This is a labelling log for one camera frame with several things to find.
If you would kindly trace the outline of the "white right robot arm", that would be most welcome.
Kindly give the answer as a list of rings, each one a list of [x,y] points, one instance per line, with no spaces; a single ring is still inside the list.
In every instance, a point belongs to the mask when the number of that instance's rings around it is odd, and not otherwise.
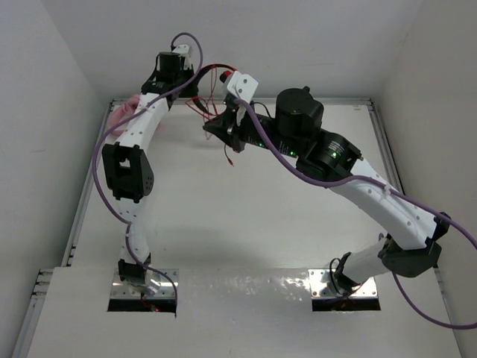
[[[296,160],[293,172],[309,183],[330,188],[354,203],[387,232],[375,245],[345,253],[330,267],[328,287],[351,295],[370,277],[387,272],[413,278],[436,267],[442,248],[437,240],[449,225],[396,194],[394,188],[344,136],[321,127],[324,106],[308,87],[283,90],[275,115],[263,116],[232,95],[225,111],[203,129],[239,153],[247,144]]]

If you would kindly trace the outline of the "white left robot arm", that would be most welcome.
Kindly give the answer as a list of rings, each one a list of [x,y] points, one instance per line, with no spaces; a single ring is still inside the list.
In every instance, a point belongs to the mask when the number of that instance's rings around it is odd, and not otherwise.
[[[127,222],[127,243],[118,262],[119,278],[131,286],[147,284],[151,262],[142,212],[154,186],[154,172],[147,158],[148,146],[163,116],[177,98],[198,93],[190,79],[195,74],[190,45],[173,45],[156,57],[155,68],[141,87],[133,119],[113,144],[101,150],[107,187]]]

